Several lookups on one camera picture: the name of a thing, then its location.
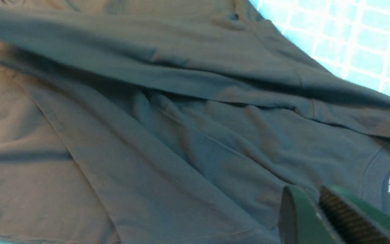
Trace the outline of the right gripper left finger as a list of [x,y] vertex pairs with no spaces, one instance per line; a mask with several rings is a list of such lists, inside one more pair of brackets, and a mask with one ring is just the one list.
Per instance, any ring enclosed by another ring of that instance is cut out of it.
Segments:
[[299,186],[283,189],[278,222],[282,244],[344,244],[318,204]]

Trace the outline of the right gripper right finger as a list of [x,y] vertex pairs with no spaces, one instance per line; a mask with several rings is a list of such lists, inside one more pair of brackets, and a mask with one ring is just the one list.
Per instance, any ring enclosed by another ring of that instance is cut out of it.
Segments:
[[338,186],[323,186],[319,207],[347,244],[390,244],[390,216]]

